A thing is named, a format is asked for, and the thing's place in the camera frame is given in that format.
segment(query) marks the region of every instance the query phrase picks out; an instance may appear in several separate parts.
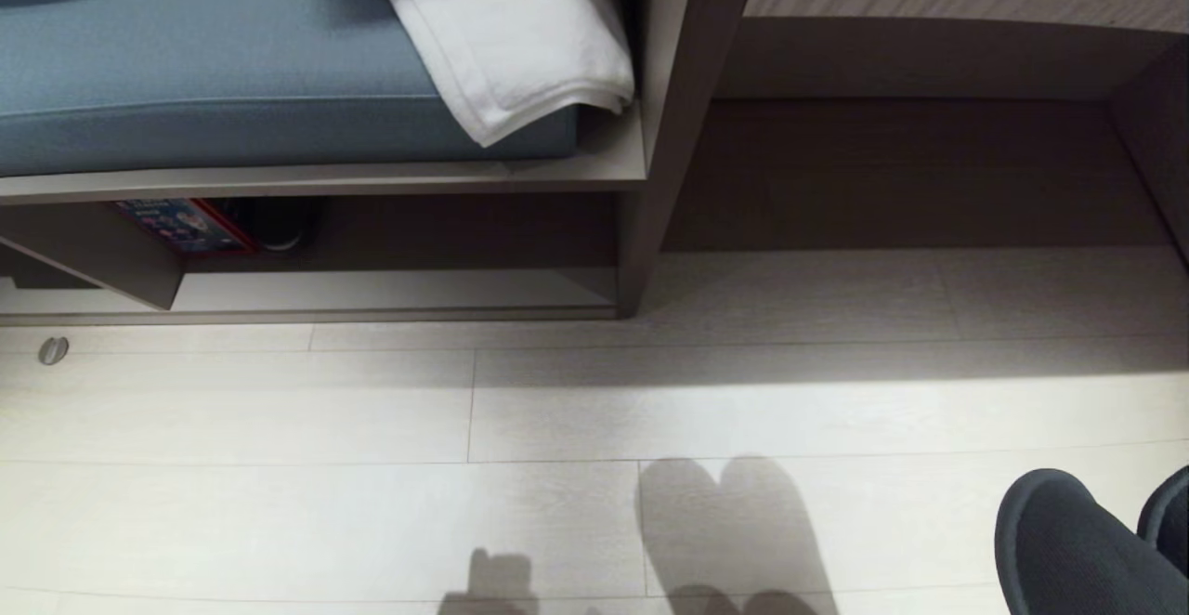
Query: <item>bench cushion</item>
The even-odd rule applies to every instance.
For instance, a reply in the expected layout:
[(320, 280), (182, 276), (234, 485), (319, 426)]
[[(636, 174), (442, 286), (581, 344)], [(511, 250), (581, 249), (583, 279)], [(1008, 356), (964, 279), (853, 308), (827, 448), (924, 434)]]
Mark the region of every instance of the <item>bench cushion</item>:
[(491, 149), (388, 0), (0, 0), (0, 176), (573, 153), (568, 109)]

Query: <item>folded towel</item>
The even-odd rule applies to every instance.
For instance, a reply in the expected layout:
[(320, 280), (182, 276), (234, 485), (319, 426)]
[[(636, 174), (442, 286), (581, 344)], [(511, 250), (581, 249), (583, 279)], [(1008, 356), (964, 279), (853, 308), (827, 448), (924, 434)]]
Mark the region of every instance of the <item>folded towel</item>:
[(484, 148), (573, 103), (631, 102), (616, 0), (391, 1), (446, 106)]

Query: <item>white tile floor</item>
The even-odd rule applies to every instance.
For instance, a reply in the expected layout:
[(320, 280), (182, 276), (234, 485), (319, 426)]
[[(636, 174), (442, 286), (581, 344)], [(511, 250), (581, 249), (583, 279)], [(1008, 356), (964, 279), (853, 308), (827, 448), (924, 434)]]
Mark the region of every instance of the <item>white tile floor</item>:
[(1187, 462), (1163, 246), (667, 256), (630, 322), (0, 330), (0, 614), (1002, 615), (1015, 477), (1134, 523)]

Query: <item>white towel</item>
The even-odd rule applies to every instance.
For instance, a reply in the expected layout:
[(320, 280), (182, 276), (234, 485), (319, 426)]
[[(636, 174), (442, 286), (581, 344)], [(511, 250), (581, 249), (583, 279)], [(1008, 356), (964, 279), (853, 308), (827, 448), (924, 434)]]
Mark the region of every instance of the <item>white towel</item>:
[(573, 103), (621, 112), (631, 57), (616, 0), (391, 0), (454, 117), (484, 148)]

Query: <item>blue cushion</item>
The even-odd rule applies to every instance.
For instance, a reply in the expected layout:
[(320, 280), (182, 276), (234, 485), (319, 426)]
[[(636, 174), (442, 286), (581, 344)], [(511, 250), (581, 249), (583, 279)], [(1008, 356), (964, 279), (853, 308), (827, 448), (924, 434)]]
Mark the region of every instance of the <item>blue cushion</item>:
[(0, 176), (573, 153), (480, 149), (388, 0), (0, 0)]

